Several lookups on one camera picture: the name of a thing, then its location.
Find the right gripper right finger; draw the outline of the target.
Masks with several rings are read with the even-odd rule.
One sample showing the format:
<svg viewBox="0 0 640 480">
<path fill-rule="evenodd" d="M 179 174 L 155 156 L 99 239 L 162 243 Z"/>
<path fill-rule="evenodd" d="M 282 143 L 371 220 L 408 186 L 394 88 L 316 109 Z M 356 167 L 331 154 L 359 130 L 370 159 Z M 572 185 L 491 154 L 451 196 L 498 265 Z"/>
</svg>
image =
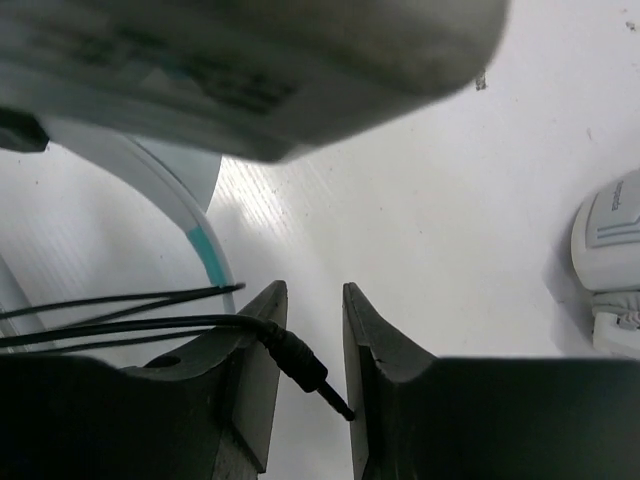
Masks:
<svg viewBox="0 0 640 480">
<path fill-rule="evenodd" d="M 639 365 L 437 357 L 343 287 L 357 479 L 635 479 Z"/>
</svg>

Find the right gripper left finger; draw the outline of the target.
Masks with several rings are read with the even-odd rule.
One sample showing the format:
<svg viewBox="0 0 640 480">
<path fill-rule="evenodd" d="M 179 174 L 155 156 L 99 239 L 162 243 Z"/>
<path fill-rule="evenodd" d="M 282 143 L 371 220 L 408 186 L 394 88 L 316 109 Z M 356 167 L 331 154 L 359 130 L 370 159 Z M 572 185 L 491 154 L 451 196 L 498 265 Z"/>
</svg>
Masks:
<svg viewBox="0 0 640 480">
<path fill-rule="evenodd" d="M 280 371 L 251 332 L 220 329 L 142 367 L 1 359 L 5 479 L 254 479 Z"/>
</svg>

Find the teal cat-ear headphones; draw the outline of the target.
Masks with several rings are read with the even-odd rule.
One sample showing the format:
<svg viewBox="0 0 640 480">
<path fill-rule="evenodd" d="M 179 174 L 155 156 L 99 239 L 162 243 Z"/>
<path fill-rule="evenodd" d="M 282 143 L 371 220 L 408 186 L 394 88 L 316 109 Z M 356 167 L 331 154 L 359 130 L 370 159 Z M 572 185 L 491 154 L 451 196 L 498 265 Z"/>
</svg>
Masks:
<svg viewBox="0 0 640 480">
<path fill-rule="evenodd" d="M 3 131 L 1 151 L 19 157 L 33 156 L 43 153 L 50 144 L 57 143 L 124 181 L 185 233 L 212 287 L 223 297 L 225 311 L 234 311 L 230 289 L 232 275 L 213 227 L 205 217 L 215 184 L 198 184 L 200 180 L 214 181 L 217 178 L 221 162 L 219 154 L 202 153 L 62 120 L 47 119 L 44 126 L 51 130 L 49 134 L 37 134 L 33 140 L 21 139 L 16 133 Z M 38 315 L 53 310 L 134 302 L 134 307 L 125 310 L 131 315 L 143 311 L 147 306 L 160 308 L 203 297 L 202 291 L 178 291 L 116 295 L 33 306 L 9 266 L 2 262 L 1 334 L 11 337 L 42 331 L 45 326 Z"/>
</svg>

